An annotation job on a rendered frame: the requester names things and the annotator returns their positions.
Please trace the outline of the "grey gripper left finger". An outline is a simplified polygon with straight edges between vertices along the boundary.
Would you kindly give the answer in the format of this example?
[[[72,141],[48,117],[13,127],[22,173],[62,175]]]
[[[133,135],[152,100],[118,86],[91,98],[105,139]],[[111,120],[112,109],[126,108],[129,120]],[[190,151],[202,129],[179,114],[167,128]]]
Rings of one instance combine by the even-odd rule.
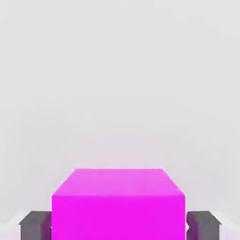
[[[52,240],[52,212],[20,212],[5,226],[5,240]]]

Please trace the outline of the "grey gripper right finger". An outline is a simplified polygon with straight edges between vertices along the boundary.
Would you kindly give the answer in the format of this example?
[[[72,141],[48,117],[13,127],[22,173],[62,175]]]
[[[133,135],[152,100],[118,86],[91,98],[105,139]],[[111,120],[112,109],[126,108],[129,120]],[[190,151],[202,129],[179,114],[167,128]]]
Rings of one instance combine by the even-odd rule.
[[[234,224],[220,212],[189,211],[186,240],[234,240]]]

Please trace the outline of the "small magenta cube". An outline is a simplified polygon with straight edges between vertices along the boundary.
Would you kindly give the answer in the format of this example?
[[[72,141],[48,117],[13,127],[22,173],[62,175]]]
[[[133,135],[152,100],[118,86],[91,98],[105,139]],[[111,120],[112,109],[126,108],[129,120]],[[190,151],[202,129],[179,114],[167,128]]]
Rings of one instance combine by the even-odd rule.
[[[52,240],[185,240],[185,195],[161,169],[77,169],[52,195]]]

